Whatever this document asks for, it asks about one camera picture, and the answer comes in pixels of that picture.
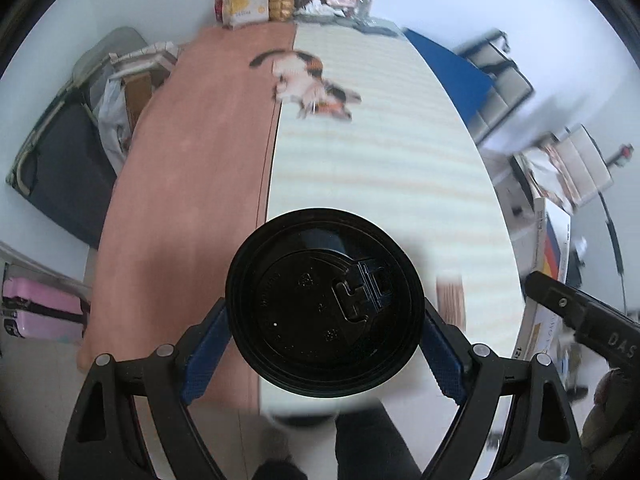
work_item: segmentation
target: cat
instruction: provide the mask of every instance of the cat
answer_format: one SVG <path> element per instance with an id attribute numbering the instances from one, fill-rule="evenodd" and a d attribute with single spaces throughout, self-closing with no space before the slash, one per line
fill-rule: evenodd
<path id="1" fill-rule="evenodd" d="M 274 88 L 276 100 L 298 103 L 299 118 L 306 118 L 309 114 L 324 114 L 351 121 L 351 112 L 346 104 L 359 104 L 362 98 L 356 92 L 322 78 L 324 66 L 316 56 L 299 50 L 269 50 L 257 56 L 249 66 L 259 67 L 271 56 L 276 56 L 273 75 L 279 79 Z"/>

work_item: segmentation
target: black lid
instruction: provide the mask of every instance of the black lid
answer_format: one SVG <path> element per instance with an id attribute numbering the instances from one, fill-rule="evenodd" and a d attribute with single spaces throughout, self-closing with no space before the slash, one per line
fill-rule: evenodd
<path id="1" fill-rule="evenodd" d="M 262 377 L 340 397 L 383 383 L 418 346 L 424 294 L 409 258 L 356 215 L 306 209 L 260 227 L 226 281 L 236 344 Z"/>

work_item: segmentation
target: white wall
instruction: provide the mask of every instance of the white wall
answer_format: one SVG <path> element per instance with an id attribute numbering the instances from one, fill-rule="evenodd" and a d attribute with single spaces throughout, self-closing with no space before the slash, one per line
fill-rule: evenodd
<path id="1" fill-rule="evenodd" d="M 149 41 L 188 41 L 214 22 L 214 0 L 58 0 L 38 22 L 0 80 L 0 174 L 5 174 L 74 61 L 115 27 Z M 373 13 L 455 48 L 492 28 L 510 36 L 512 54 L 535 97 L 492 139 L 515 150 L 541 130 L 586 122 L 632 67 L 632 59 L 588 0 L 375 0 Z M 0 186 L 0 242 L 80 278 L 86 246 Z"/>
<path id="2" fill-rule="evenodd" d="M 640 71 L 630 72 L 607 103 L 584 123 L 604 156 L 616 153 L 622 144 L 640 148 Z M 614 168 L 614 185 L 603 195 L 613 218 L 625 264 L 626 296 L 630 310 L 640 308 L 640 160 L 636 152 L 624 168 Z M 587 294 L 622 308 L 622 289 L 599 200 L 581 208 L 574 217 L 572 235 L 584 236 L 589 244 L 582 271 Z"/>

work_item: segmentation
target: metal screw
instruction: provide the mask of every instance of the metal screw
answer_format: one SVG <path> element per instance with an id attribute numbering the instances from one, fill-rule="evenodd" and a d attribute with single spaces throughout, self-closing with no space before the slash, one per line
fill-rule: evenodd
<path id="1" fill-rule="evenodd" d="M 474 354 L 479 357 L 487 357 L 491 353 L 491 349 L 487 345 L 474 345 Z"/>
<path id="2" fill-rule="evenodd" d="M 98 366 L 109 364 L 109 361 L 111 361 L 111 356 L 109 354 L 100 354 L 97 358 L 95 358 L 95 363 Z"/>
<path id="3" fill-rule="evenodd" d="M 536 360 L 543 366 L 549 366 L 551 364 L 551 357 L 546 354 L 536 355 Z"/>
<path id="4" fill-rule="evenodd" d="M 172 353 L 174 353 L 173 345 L 160 345 L 156 350 L 156 354 L 160 357 L 169 357 Z"/>

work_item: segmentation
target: book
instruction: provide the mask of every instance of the book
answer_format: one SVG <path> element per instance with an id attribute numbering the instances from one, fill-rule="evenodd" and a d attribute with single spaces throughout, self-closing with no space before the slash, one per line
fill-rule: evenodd
<path id="1" fill-rule="evenodd" d="M 534 269 L 564 283 L 569 263 L 571 217 L 547 198 L 534 200 L 538 240 Z M 535 354 L 551 350 L 560 316 L 526 298 L 520 333 L 512 357 L 530 360 Z"/>

